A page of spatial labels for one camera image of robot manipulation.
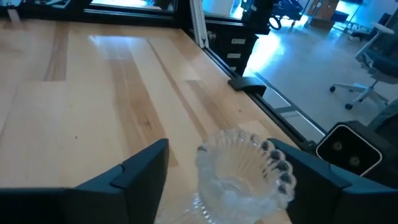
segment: wooden table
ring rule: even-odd
[[[181,30],[24,27],[0,29],[0,187],[74,187],[169,138],[162,210],[195,190],[210,134],[240,127],[293,145]]]

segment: floor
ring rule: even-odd
[[[219,130],[294,145],[182,30],[22,23],[0,20],[0,187],[74,187],[169,138],[161,211],[196,189]]]
[[[265,78],[326,131],[339,121],[368,124],[382,108],[366,99],[348,111],[344,104],[357,94],[340,89],[329,92],[336,82],[370,85],[374,81],[354,59],[362,43],[348,40],[341,31],[305,28],[304,23],[260,36],[247,71]],[[375,90],[390,101],[398,95],[398,86],[386,83],[378,83]]]

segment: glass cup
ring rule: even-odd
[[[156,223],[256,223],[287,208],[296,179],[283,152],[256,134],[230,129],[197,149],[198,191]]]

